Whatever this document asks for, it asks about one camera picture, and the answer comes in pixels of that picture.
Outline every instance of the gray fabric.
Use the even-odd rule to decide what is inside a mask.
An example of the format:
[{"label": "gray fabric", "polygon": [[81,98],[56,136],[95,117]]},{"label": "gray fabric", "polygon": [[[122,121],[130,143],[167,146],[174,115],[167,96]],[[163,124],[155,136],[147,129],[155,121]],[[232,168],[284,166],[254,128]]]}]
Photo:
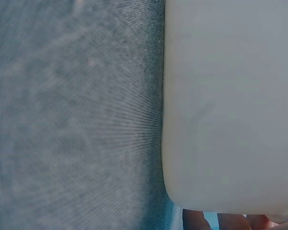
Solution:
[{"label": "gray fabric", "polygon": [[0,230],[178,229],[164,2],[0,0]]}]

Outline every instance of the white plastic object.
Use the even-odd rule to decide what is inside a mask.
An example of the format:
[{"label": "white plastic object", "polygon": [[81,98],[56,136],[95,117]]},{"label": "white plastic object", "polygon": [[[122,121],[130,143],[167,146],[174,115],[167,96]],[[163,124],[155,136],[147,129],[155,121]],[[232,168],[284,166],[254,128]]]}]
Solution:
[{"label": "white plastic object", "polygon": [[167,0],[164,70],[169,197],[288,220],[288,0]]}]

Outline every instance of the human hand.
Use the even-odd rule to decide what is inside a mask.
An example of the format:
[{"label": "human hand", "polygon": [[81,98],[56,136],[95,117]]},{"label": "human hand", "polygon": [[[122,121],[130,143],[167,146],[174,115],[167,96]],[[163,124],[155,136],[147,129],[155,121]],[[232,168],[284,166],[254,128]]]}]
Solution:
[{"label": "human hand", "polygon": [[[220,230],[288,230],[288,222],[277,225],[269,221],[264,215],[217,215]],[[184,230],[211,230],[203,212],[183,210],[182,212]]]}]

